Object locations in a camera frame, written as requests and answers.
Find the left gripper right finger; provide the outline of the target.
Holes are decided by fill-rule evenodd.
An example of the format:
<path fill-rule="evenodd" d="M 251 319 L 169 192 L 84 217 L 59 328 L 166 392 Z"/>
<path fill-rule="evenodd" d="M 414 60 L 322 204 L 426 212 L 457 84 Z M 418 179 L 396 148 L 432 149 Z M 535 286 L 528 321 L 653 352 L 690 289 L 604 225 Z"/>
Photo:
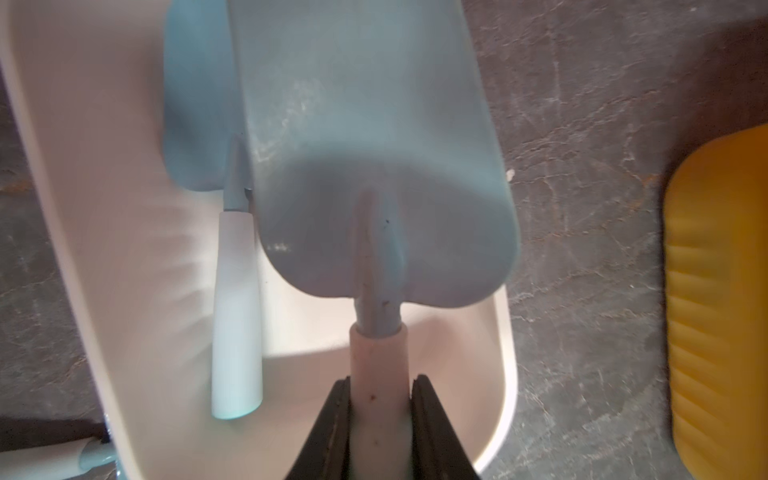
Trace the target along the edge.
<path fill-rule="evenodd" d="M 411 390 L 415 479 L 478 480 L 430 379 L 419 374 Z"/>

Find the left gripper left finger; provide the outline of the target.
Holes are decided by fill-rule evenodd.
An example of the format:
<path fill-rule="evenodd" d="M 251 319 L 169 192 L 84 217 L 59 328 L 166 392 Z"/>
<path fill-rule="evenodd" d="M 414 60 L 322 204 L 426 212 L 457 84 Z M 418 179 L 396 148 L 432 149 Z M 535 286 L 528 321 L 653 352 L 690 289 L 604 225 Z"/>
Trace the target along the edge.
<path fill-rule="evenodd" d="M 346 377 L 333 384 L 286 479 L 348 479 L 350 419 L 350 377 Z"/>

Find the light blue shovel back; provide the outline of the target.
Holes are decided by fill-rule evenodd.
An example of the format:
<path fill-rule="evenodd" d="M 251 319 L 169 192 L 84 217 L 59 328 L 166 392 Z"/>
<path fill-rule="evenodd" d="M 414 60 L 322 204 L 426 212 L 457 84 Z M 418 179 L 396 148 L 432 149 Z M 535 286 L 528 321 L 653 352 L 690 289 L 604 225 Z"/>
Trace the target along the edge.
<path fill-rule="evenodd" d="M 114 463 L 118 452 L 111 442 L 86 438 L 66 443 L 1 453 L 2 479 L 71 479 Z"/>

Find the light blue shovel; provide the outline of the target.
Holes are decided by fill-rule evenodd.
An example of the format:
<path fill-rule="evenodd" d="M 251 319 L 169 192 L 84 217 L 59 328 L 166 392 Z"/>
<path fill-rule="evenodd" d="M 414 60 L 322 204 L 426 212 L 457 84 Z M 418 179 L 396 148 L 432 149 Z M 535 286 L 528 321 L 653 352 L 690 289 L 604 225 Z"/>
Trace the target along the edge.
<path fill-rule="evenodd" d="M 353 301 L 350 469 L 408 479 L 401 307 L 507 280 L 519 227 L 458 1 L 231 1 L 259 238 L 300 291 Z"/>
<path fill-rule="evenodd" d="M 118 452 L 111 442 L 86 438 L 66 443 L 1 453 L 2 479 L 71 479 L 114 463 Z"/>
<path fill-rule="evenodd" d="M 228 4 L 174 1 L 163 25 L 166 171 L 180 187 L 219 191 L 211 413 L 244 417 L 263 401 L 262 321 L 252 174 Z"/>

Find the yellow storage box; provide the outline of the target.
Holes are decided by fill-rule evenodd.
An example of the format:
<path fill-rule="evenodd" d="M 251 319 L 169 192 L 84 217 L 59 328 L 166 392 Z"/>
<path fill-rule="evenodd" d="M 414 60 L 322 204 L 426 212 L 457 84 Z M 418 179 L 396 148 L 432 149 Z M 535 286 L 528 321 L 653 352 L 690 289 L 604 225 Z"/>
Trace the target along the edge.
<path fill-rule="evenodd" d="M 697 479 L 767 475 L 767 129 L 713 140 L 664 196 L 672 434 Z"/>

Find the white storage box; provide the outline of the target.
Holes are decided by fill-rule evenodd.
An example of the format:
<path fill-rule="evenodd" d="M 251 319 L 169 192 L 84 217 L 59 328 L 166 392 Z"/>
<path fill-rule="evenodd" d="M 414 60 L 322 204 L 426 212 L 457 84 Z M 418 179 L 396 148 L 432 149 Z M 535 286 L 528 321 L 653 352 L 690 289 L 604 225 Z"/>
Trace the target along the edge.
<path fill-rule="evenodd" d="M 354 303 L 306 294 L 259 238 L 263 401 L 211 413 L 219 191 L 162 154 L 163 25 L 174 1 L 5 1 L 1 68 L 107 424 L 132 479 L 283 479 L 350 377 Z M 474 304 L 405 303 L 411 390 L 426 375 L 477 474 L 517 401 L 505 283 Z"/>

